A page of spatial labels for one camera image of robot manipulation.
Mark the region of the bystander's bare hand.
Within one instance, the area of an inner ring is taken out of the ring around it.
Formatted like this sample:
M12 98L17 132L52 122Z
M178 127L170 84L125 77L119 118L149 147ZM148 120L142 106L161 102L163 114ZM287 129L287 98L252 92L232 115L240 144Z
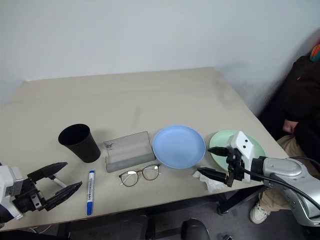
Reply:
M285 119L282 130L286 133L293 135L297 125L298 125L298 122Z

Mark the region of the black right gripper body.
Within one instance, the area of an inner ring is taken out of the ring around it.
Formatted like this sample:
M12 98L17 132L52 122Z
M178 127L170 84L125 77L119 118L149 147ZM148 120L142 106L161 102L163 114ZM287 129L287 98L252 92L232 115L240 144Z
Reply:
M225 184L232 187L234 180L244 179L244 163L242 153L237 148L227 147L226 163L228 164L228 176Z

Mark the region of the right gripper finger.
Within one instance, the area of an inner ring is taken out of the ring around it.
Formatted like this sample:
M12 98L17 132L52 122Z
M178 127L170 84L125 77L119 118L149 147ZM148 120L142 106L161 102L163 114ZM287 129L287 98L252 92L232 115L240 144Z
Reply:
M198 167L197 171L202 174L203 176L215 180L218 182L221 182L223 184L226 184L228 181L228 176L220 171L216 171L215 169L208 168L208 167Z
M227 157L229 155L229 150L227 147L215 146L215 147L210 147L207 151L211 154L214 154L216 156L221 156L221 157Z

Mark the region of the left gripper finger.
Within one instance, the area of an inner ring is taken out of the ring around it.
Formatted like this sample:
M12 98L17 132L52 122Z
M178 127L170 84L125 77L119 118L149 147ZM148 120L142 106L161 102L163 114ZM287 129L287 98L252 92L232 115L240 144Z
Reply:
M47 166L44 166L38 170L35 170L27 175L32 181L39 181L43 178L52 179L53 176L64 168L68 163L67 162L57 162Z
M82 185L83 183L77 182L71 185L68 185L61 189L60 191L56 192L54 196L49 198L45 201L44 209L47 211L50 211L51 209L55 208L59 204L66 201L68 198L70 198Z

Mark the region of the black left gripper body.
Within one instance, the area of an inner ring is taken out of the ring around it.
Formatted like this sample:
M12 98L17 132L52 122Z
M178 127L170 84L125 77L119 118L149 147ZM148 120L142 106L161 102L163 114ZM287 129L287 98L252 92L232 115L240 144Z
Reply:
M21 213L41 211L44 209L45 198L37 189L36 184L27 178L23 181L20 194L15 196L13 204Z

